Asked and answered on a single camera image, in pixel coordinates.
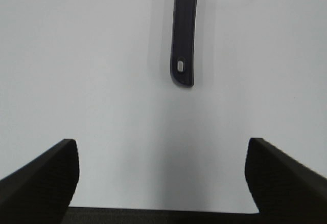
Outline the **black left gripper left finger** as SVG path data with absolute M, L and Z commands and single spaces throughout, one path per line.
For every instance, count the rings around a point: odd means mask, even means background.
M 79 174 L 77 143 L 64 139 L 1 180 L 1 223 L 61 223 Z

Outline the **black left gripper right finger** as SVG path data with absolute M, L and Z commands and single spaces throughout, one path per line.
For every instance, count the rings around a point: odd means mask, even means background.
M 326 178 L 262 138 L 249 140 L 245 177 L 262 215 L 326 215 Z

